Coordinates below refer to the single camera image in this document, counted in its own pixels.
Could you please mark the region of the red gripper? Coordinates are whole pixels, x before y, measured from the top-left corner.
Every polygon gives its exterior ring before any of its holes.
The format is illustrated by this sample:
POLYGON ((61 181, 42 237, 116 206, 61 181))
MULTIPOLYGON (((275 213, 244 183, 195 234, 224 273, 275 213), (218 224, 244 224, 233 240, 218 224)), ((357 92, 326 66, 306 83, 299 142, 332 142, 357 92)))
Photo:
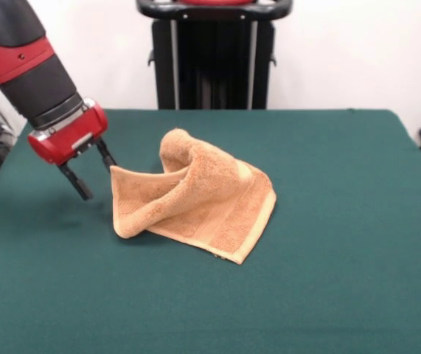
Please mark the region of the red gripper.
POLYGON ((73 159, 88 144, 96 141, 96 147, 105 167, 116 166, 107 144, 100 138, 108 128, 104 110, 91 98, 70 116, 43 130, 32 131, 27 140, 36 154, 49 164, 59 165, 58 169, 72 184, 79 196, 91 200, 93 193, 86 183, 69 168, 67 161, 73 159))

